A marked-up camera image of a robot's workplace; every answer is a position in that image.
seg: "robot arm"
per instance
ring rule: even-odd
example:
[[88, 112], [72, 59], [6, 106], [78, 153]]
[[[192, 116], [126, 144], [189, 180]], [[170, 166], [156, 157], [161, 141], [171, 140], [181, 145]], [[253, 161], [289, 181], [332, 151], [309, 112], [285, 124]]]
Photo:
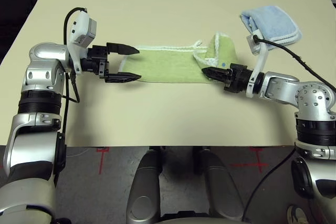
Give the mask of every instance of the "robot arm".
[[298, 109], [295, 146], [301, 157], [292, 162], [294, 188], [301, 197], [316, 200], [327, 223], [336, 223], [336, 113], [331, 111], [334, 92], [321, 82], [300, 82], [274, 72], [255, 73], [237, 64], [231, 64], [230, 69], [208, 67], [202, 71], [223, 82], [226, 91], [246, 90], [248, 97], [252, 96], [250, 91], [261, 99]]
[[0, 189], [0, 223], [49, 224], [55, 221], [55, 186], [65, 167], [66, 145], [61, 128], [65, 75], [93, 72], [105, 82], [128, 82], [141, 76], [109, 73], [107, 55], [137, 54], [135, 48], [107, 43], [87, 48], [96, 22], [80, 12], [67, 45], [41, 43], [29, 52], [18, 105], [4, 155], [7, 184]]

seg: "wire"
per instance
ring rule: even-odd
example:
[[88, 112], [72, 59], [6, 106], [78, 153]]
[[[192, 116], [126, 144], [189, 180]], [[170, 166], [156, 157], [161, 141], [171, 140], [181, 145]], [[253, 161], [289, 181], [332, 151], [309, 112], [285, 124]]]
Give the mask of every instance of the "wire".
[[291, 50], [289, 50], [287, 47], [284, 47], [283, 45], [274, 43], [274, 42], [269, 41], [269, 40], [259, 39], [257, 35], [253, 35], [253, 40], [254, 40], [254, 42], [267, 43], [267, 44], [270, 44], [272, 46], [281, 48], [282, 50], [286, 51], [287, 53], [289, 53], [290, 55], [292, 55], [293, 58], [296, 59], [308, 72], [310, 72], [314, 77], [316, 77], [321, 82], [323, 82], [324, 84], [326, 84], [334, 93], [336, 93], [336, 88], [331, 83], [329, 83], [327, 80], [323, 79], [316, 72], [314, 72], [303, 60], [301, 60], [300, 56], [298, 56], [296, 53], [294, 53]]
[[248, 207], [254, 197], [254, 194], [257, 192], [257, 190], [259, 189], [259, 187], [262, 185], [262, 183], [268, 178], [269, 175], [271, 175], [276, 169], [278, 169], [281, 165], [283, 165], [295, 152], [295, 147], [294, 149], [279, 163], [277, 164], [272, 170], [270, 170], [262, 179], [261, 181], [259, 182], [259, 184], [254, 188], [252, 194], [250, 195], [248, 201], [247, 201], [247, 204], [245, 206], [245, 209], [244, 209], [244, 212], [243, 212], [243, 217], [242, 217], [242, 221], [245, 221], [246, 220], [246, 213], [247, 213], [247, 210], [248, 210]]
[[[76, 12], [76, 11], [84, 11], [85, 12], [85, 8], [82, 7], [76, 7], [74, 9], [72, 9], [71, 11], [68, 12], [67, 16], [64, 19], [64, 25], [63, 25], [63, 44], [66, 45], [67, 44], [67, 27], [68, 27], [68, 21], [70, 16]], [[62, 133], [65, 135], [66, 132], [66, 128], [67, 128], [67, 117], [68, 117], [68, 109], [69, 109], [69, 101], [75, 101], [74, 99], [70, 98], [69, 96], [69, 74], [65, 73], [65, 95], [66, 95], [66, 102], [65, 102], [65, 108], [64, 108], [64, 116], [63, 116], [63, 127], [62, 127]], [[75, 84], [72, 84], [73, 87], [76, 87], [76, 89], [74, 88], [74, 92], [76, 94], [76, 99], [77, 101], [75, 101], [76, 103], [79, 102], [79, 94], [77, 91], [77, 86], [76, 86], [76, 82]]]
[[80, 155], [84, 154], [85, 152], [88, 152], [88, 151], [89, 151], [89, 149], [90, 149], [90, 148], [86, 148], [86, 150], [85, 150], [85, 151], [82, 151], [82, 152], [80, 152], [80, 153], [73, 154], [73, 155], [67, 155], [67, 157], [78, 157], [78, 156], [80, 156]]
[[320, 224], [320, 222], [317, 220], [317, 218], [316, 218], [315, 215], [313, 214], [313, 211], [311, 210], [310, 200], [308, 200], [308, 206], [309, 206], [310, 214], [311, 214], [311, 216], [313, 217], [315, 223], [316, 223], [316, 224]]

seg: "table surface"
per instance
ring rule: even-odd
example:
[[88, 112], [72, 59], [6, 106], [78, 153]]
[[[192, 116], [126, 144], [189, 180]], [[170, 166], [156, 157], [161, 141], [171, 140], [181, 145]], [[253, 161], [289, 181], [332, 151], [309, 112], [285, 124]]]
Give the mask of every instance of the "table surface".
[[[278, 5], [300, 27], [303, 38], [289, 48], [335, 84], [335, 9], [330, 0], [38, 0], [0, 66], [0, 144], [6, 144], [17, 113], [30, 48], [43, 41], [62, 43], [64, 17], [75, 6], [97, 21], [94, 45], [206, 45], [216, 31], [230, 35], [239, 61], [253, 68], [242, 10]], [[111, 72], [122, 56], [109, 56]], [[270, 51], [265, 71], [316, 80], [280, 49]], [[69, 146], [291, 145], [295, 108], [213, 84], [104, 83], [91, 73], [77, 78], [80, 104], [70, 103]]]

